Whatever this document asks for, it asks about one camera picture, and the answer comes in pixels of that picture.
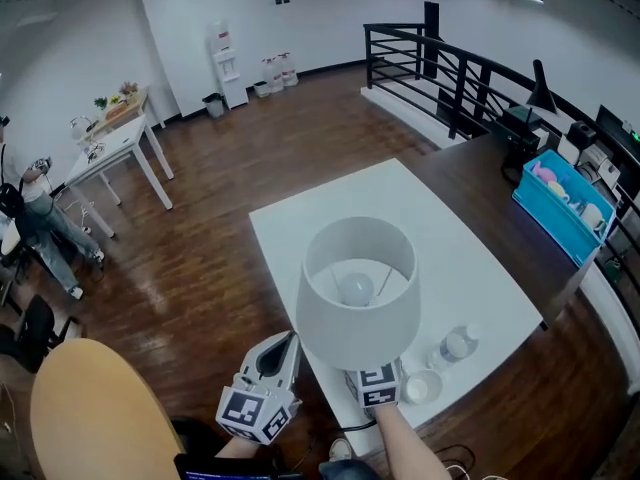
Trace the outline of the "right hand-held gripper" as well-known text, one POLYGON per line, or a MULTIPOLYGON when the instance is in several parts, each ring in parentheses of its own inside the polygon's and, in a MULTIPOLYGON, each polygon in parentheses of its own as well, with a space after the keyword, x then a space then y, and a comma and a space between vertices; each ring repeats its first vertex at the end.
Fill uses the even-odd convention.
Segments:
POLYGON ((400 401, 402 386, 401 359, 366 371, 347 371, 345 383, 363 409, 383 405, 396 405, 400 401))

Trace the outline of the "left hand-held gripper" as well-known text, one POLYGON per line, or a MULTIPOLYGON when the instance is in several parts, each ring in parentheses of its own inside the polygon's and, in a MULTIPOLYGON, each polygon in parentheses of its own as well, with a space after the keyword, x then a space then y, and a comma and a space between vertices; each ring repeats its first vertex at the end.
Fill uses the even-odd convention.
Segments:
POLYGON ((216 422, 233 437, 272 443, 302 404, 294 393, 300 358, 300 339, 293 331, 254 345, 232 384, 223 388, 216 422))

